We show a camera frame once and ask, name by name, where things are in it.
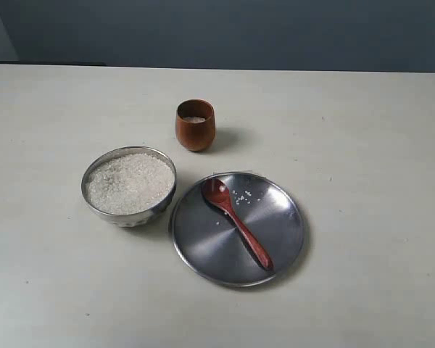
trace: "wooden spoon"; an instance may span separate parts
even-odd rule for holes
[[[209,203],[228,213],[261,266],[266,270],[272,270],[273,262],[270,259],[269,254],[233,211],[231,194],[229,193],[227,186],[221,180],[211,178],[203,183],[202,194]]]

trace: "table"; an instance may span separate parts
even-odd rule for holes
[[[205,153],[177,105],[211,102]],[[193,273],[167,234],[89,211],[99,155],[148,145],[173,203],[213,172],[284,187],[309,225],[267,286]],[[0,65],[0,347],[435,347],[435,75]]]

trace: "cup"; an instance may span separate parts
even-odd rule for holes
[[[202,151],[210,147],[216,137],[212,105],[200,99],[182,102],[175,116],[175,136],[190,151]]]

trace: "metal plate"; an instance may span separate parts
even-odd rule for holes
[[[227,185],[236,214],[272,258],[272,271],[257,264],[232,220],[206,203],[202,184],[208,178],[219,178]],[[220,173],[208,178],[195,183],[171,215],[170,232],[182,260],[199,275],[225,286],[257,285],[286,270],[297,258],[304,237],[302,217],[289,195],[251,173]],[[237,197],[242,196],[245,199],[237,204]]]

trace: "bowl rim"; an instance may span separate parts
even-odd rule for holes
[[[116,152],[116,151],[120,151],[120,150],[127,150],[127,149],[147,149],[147,150],[151,150],[151,151],[153,151],[153,152],[156,152],[156,153],[158,153],[158,154],[160,154],[161,156],[163,156],[164,158],[166,158],[169,162],[170,162],[170,164],[172,165],[172,171],[173,171],[173,174],[174,174],[174,184],[173,184],[173,187],[171,187],[171,189],[168,191],[168,193],[167,193],[167,195],[166,195],[166,197],[165,198],[163,198],[163,199],[161,199],[161,201],[159,201],[158,203],[156,203],[154,206],[152,206],[152,207],[150,207],[150,208],[148,208],[148,209],[146,209],[146,210],[141,210],[140,212],[133,212],[132,214],[112,214],[112,213],[110,213],[110,212],[104,212],[103,210],[100,210],[100,209],[98,209],[97,207],[95,207],[91,202],[90,202],[90,199],[88,199],[88,194],[87,194],[87,190],[86,190],[86,188],[84,187],[84,185],[86,185],[87,184],[87,182],[88,182],[88,177],[90,176],[90,174],[98,167],[98,166],[95,166],[95,164],[100,160],[100,159],[102,159],[103,157],[106,157],[106,156],[108,156],[109,154],[111,154],[111,153],[113,153],[113,152]],[[153,210],[155,207],[158,207],[159,205],[161,205],[161,203],[163,203],[168,197],[169,197],[169,195],[171,194],[171,192],[174,192],[174,190],[175,190],[175,186],[176,186],[176,183],[177,183],[177,170],[175,169],[175,165],[174,165],[174,162],[169,158],[169,156],[167,156],[164,152],[161,152],[160,150],[158,150],[158,149],[154,149],[154,148],[152,148],[152,147],[149,147],[149,146],[137,146],[137,145],[133,145],[133,146],[124,146],[124,147],[120,147],[120,148],[118,148],[118,149],[114,149],[114,150],[111,150],[111,151],[109,151],[109,152],[107,152],[107,153],[105,153],[105,154],[103,154],[102,156],[99,156],[99,157],[97,157],[88,167],[87,167],[87,169],[86,169],[86,171],[84,172],[84,174],[82,175],[82,181],[80,182],[80,190],[81,190],[81,193],[82,193],[82,197],[84,198],[84,200],[86,201],[86,203],[89,205],[89,207],[91,208],[91,209],[93,209],[93,210],[95,210],[96,212],[98,212],[98,213],[100,213],[100,214],[103,214],[103,215],[105,215],[105,216],[107,216],[107,217],[114,217],[114,218],[119,218],[119,217],[130,217],[130,216],[134,216],[134,215],[138,215],[138,214],[141,214],[141,213],[144,213],[144,212],[148,212],[149,210]]]

